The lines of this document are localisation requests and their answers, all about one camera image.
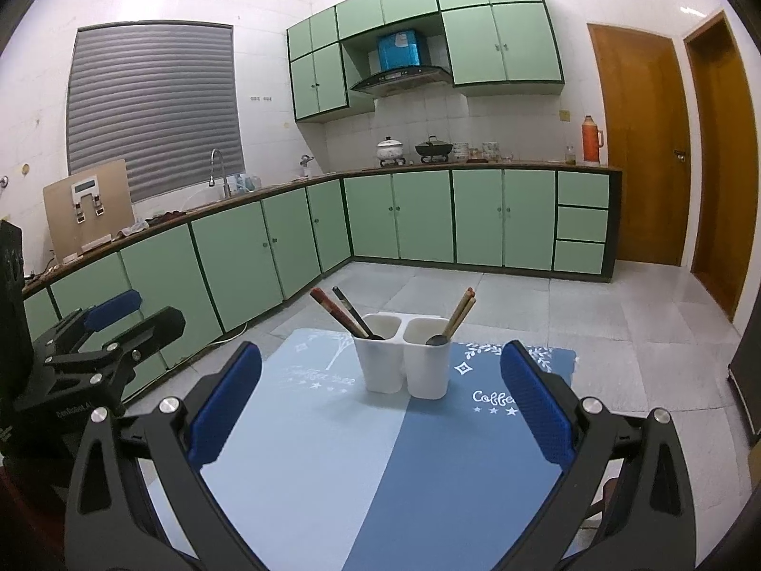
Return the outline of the green upper kitchen cabinets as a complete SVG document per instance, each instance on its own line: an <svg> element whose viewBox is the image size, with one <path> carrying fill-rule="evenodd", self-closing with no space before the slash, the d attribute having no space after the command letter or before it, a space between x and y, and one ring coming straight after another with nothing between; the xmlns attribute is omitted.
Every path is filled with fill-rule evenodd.
<svg viewBox="0 0 761 571"><path fill-rule="evenodd" d="M294 116L330 121L424 85L557 94L546 0L346 0L286 31Z"/></svg>

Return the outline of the chrome sink faucet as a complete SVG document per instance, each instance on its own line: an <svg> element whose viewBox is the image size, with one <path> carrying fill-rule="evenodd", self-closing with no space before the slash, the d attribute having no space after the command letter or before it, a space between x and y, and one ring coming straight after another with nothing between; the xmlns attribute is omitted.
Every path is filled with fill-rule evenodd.
<svg viewBox="0 0 761 571"><path fill-rule="evenodd" d="M224 156L222 151L214 147L210 151L210 174L208 186L214 188L217 182L221 182L222 197L228 200L232 197L230 183L228 183L226 165L224 165Z"/></svg>

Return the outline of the cardboard panel with dispenser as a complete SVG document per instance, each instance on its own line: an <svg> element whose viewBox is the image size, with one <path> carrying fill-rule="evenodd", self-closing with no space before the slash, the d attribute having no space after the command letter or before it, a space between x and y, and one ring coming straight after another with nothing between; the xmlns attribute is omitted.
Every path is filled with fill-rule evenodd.
<svg viewBox="0 0 761 571"><path fill-rule="evenodd" d="M59 263L111 242L136 218L124 160L102 162L42 189Z"/></svg>

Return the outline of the white cooking pot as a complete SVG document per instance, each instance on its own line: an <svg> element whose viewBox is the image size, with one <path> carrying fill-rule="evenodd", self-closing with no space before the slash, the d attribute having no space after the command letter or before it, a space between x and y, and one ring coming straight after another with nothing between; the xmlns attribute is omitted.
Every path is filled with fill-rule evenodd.
<svg viewBox="0 0 761 571"><path fill-rule="evenodd" d="M377 156L382 167L401 167L401 165L406 164L404 145L400 140L393 139L391 136L385 136L378 143L375 156Z"/></svg>

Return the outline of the black range hood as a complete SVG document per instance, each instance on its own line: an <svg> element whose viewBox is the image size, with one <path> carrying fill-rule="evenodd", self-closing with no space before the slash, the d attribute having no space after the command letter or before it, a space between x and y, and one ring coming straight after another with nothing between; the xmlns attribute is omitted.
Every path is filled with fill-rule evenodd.
<svg viewBox="0 0 761 571"><path fill-rule="evenodd" d="M453 76L439 66L408 66L378 72L353 85L352 91L387 98L429 84L453 84Z"/></svg>

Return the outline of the dark blue table mat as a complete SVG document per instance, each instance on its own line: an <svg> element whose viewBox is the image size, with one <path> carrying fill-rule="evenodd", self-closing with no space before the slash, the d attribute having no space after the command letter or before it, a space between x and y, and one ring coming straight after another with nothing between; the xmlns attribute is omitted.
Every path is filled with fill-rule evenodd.
<svg viewBox="0 0 761 571"><path fill-rule="evenodd" d="M498 344L454 344L440 400L409 401L344 565L491 570L560 477L500 374Z"/></svg>

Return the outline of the right wooden door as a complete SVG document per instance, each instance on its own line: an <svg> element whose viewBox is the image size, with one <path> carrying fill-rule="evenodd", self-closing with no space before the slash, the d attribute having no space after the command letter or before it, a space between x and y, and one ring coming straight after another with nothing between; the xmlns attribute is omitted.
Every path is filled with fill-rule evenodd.
<svg viewBox="0 0 761 571"><path fill-rule="evenodd" d="M725 13L685 39L701 128L701 209L692 271L728 317L751 263L759 145L750 83Z"/></svg>

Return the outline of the blue box on hood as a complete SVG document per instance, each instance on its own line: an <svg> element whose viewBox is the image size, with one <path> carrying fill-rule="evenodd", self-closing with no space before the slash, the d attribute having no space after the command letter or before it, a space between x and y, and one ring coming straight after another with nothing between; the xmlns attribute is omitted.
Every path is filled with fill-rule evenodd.
<svg viewBox="0 0 761 571"><path fill-rule="evenodd" d="M382 71L429 65L427 39L417 30L392 32L377 40Z"/></svg>

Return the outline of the white twin utensil holder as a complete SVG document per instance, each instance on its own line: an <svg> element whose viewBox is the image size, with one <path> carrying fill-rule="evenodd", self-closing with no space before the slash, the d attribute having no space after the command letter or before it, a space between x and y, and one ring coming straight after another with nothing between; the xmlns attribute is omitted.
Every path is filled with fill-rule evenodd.
<svg viewBox="0 0 761 571"><path fill-rule="evenodd" d="M378 339L355 338L365 388L393 394L406 389L417 400L437 401L449 387L451 342L428 345L448 323L435 316L370 313L364 322Z"/></svg>

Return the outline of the green lower kitchen cabinets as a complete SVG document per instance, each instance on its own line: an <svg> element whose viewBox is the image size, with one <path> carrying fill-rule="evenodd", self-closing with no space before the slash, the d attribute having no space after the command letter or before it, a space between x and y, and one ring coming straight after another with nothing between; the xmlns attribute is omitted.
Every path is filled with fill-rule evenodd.
<svg viewBox="0 0 761 571"><path fill-rule="evenodd" d="M138 367L143 391L214 340L297 298L351 260L611 279L623 177L611 167L509 164L334 174L189 211L36 281L40 335L125 290L139 316L171 305L181 338Z"/></svg>

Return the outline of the black plastic spoon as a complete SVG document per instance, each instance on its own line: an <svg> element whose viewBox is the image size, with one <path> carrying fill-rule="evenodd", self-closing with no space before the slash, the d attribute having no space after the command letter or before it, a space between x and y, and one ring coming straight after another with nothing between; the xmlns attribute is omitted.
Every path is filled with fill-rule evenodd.
<svg viewBox="0 0 761 571"><path fill-rule="evenodd" d="M439 345L445 345L450 340L448 335L436 334L426 340L426 344L430 347L438 347Z"/></svg>

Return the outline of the wooden door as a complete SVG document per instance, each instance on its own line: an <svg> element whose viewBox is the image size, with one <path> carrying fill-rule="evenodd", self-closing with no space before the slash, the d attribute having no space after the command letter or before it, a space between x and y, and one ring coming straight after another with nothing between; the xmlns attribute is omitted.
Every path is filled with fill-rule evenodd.
<svg viewBox="0 0 761 571"><path fill-rule="evenodd" d="M728 317L751 263L759 145L750 83L725 13L685 39L701 128L701 209L692 271Z"/></svg>
<svg viewBox="0 0 761 571"><path fill-rule="evenodd" d="M607 162L622 172L616 256L678 266L690 202L690 131L673 41L591 25L604 100Z"/></svg>

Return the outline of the bamboo chopstick red pattern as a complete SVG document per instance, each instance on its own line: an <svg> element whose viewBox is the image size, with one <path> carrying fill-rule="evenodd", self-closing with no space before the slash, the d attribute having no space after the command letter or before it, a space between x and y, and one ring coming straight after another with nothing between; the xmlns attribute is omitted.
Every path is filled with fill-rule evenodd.
<svg viewBox="0 0 761 571"><path fill-rule="evenodd" d="M468 304L467 308L464 309L462 317L460 317L459 320L455 322L454 333L449 336L450 339L453 338L453 335L455 334L455 331L458 330L458 327L463 324L464 318L466 318L468 316L468 313L471 312L471 309L473 308L475 303L476 303L476 293L475 293L475 299L473 299L472 302Z"/></svg>

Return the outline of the black wok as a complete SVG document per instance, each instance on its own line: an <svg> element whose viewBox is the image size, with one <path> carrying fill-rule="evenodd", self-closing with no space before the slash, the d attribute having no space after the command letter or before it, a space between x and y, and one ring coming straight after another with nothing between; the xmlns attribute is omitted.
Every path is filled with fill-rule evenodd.
<svg viewBox="0 0 761 571"><path fill-rule="evenodd" d="M453 143L445 142L437 136L429 136L426 142L415 146L415 152L422 164L444 164L449 161L453 148Z"/></svg>

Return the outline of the light blue table mat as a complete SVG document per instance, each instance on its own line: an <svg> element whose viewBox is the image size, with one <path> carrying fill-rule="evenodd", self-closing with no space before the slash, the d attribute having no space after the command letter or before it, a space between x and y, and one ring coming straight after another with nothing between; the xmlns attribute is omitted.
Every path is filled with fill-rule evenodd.
<svg viewBox="0 0 761 571"><path fill-rule="evenodd" d="M342 569L408 402L366 389L350 335L293 331L201 476L269 569Z"/></svg>

